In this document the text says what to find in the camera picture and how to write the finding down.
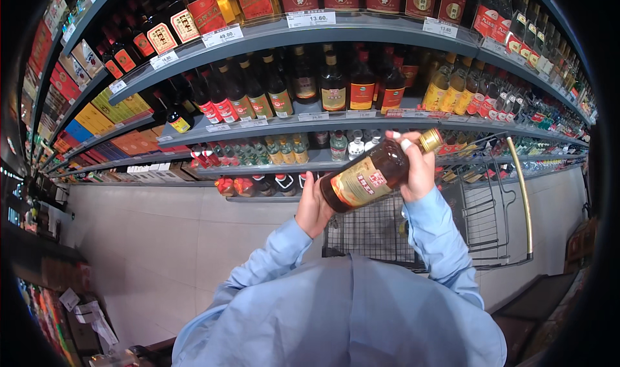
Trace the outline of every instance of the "person's right hand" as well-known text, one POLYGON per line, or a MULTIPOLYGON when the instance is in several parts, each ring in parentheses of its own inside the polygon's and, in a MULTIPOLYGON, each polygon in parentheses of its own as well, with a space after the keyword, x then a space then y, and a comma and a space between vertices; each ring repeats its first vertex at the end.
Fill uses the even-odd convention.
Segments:
MULTIPOLYGON (((394 132, 386 131, 386 137, 394 138, 394 132)), ((400 193, 405 202, 418 201, 426 196, 435 186, 435 154, 422 154, 417 145, 420 133, 417 131, 406 132, 395 141, 399 144, 404 140, 410 140, 413 145, 407 147, 405 154, 409 158, 409 176, 407 184, 400 185, 400 193)))

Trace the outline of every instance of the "gold pole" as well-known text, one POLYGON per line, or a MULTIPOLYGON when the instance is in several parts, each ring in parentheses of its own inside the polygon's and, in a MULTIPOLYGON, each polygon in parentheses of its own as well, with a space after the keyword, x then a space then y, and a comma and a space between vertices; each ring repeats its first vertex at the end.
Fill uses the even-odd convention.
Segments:
POLYGON ((527 259, 532 259, 534 254, 534 244, 532 238, 532 217, 530 214, 530 200, 528 199, 528 191, 525 188, 525 180, 523 179, 523 171, 521 170, 521 164, 519 163, 519 157, 516 154, 515 144, 512 143, 512 138, 506 137, 508 141, 508 147, 510 148, 510 154, 515 162, 516 175, 519 178, 519 186, 521 187, 521 195, 523 197, 523 209, 525 210, 525 228, 528 234, 528 252, 527 259))

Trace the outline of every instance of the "person's left hand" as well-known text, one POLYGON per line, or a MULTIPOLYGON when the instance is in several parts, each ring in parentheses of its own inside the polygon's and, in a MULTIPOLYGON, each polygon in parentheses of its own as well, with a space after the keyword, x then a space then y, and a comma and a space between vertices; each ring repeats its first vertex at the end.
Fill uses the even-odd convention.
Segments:
POLYGON ((321 234, 329 218, 334 214, 334 210, 321 194, 319 183, 322 179, 321 177, 315 183, 312 172, 306 172, 306 183, 295 215, 299 227, 312 239, 321 234))

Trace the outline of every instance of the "hand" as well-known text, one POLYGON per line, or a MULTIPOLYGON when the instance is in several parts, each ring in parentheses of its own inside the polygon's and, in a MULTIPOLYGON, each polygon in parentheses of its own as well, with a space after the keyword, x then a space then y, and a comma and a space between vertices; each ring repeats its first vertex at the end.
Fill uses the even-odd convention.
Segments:
POLYGON ((319 183, 322 177, 314 182, 311 172, 306 172, 306 184, 304 192, 301 193, 301 200, 297 208, 295 221, 301 229, 312 239, 316 238, 325 229, 329 218, 334 214, 334 210, 327 205, 319 183))
MULTIPOLYGON (((386 131, 386 137, 393 138, 394 132, 386 131)), ((409 176, 407 184, 400 185, 400 193, 405 202, 418 201, 426 196, 435 186, 435 154, 422 154, 416 145, 420 133, 417 131, 406 132, 396 139, 399 144, 408 139, 414 143, 407 147, 405 154, 409 158, 409 176)))

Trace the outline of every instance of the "floor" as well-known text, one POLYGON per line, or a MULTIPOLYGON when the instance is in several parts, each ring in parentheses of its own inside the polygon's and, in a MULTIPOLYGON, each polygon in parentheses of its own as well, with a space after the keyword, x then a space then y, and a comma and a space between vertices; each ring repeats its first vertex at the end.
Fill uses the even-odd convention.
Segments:
MULTIPOLYGON (((585 192, 579 169, 527 182, 534 260, 478 271, 486 309, 493 311, 538 274, 562 273, 566 239, 582 220, 585 192)), ((506 189, 518 185, 508 185, 506 189)), ((499 199, 499 189, 493 189, 499 199)), ((120 343, 149 345, 176 336, 211 302, 219 282, 291 218, 295 203, 229 203, 215 188, 72 186, 62 241, 94 268, 94 287, 120 343)), ((501 201, 496 206, 503 233, 501 201)), ((508 208, 509 262, 525 257, 520 196, 508 208)), ((321 256, 315 239, 304 261, 321 256)))

